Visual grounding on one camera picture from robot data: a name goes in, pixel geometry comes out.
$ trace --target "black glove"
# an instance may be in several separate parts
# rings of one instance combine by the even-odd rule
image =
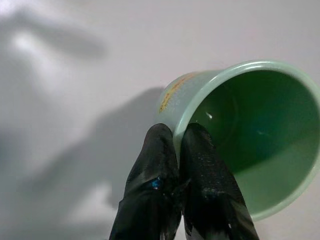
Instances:
[[[109,239],[173,240],[182,210],[178,185],[172,132],[156,124],[128,176]]]
[[[234,176],[197,123],[189,124],[182,139],[180,181],[190,181],[182,210],[188,239],[259,239]]]

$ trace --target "mug rim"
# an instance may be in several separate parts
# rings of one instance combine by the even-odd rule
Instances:
[[[318,115],[320,115],[320,91],[318,86],[315,84],[311,78],[304,73],[303,71],[291,66],[290,64],[274,61],[274,60],[252,60],[246,61],[231,67],[226,68],[219,72],[216,76],[214,76],[210,81],[202,86],[202,88],[193,96],[190,103],[186,107],[183,112],[179,122],[176,125],[176,128],[173,132],[173,139],[176,146],[177,157],[180,155],[180,145],[183,134],[188,126],[188,123],[191,120],[192,115],[200,105],[200,103],[218,86],[223,84],[224,82],[234,78],[238,75],[253,72],[253,71],[274,71],[278,73],[286,74],[298,82],[300,82],[313,97],[316,102],[316,107],[318,109]],[[277,203],[274,206],[269,207],[266,210],[263,210],[258,213],[254,213],[251,215],[252,220],[259,221],[264,218],[267,218],[280,210],[284,209],[288,205],[290,205],[293,201],[295,201],[310,185],[314,177],[316,176],[318,170],[320,169],[320,146],[318,146],[318,151],[316,153],[315,161],[313,162],[313,166],[310,171],[304,178],[304,180],[295,188],[295,190],[288,195],[284,200]]]

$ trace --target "green mug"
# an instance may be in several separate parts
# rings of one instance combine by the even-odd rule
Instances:
[[[320,167],[320,91],[286,63],[185,74],[161,94],[155,122],[172,130],[178,161],[187,125],[206,127],[254,221],[292,203]]]

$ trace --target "mug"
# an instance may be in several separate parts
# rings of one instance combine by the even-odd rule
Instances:
[[[298,198],[320,167],[320,91],[302,71],[257,60],[185,74],[156,105],[173,133],[177,160],[189,123],[212,135],[254,221]]]

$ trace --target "white background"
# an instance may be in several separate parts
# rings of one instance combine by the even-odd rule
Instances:
[[[0,239],[107,239],[176,77],[252,59],[320,84],[318,0],[0,0]],[[318,240],[320,175],[262,240]],[[177,239],[184,238],[183,227]]]

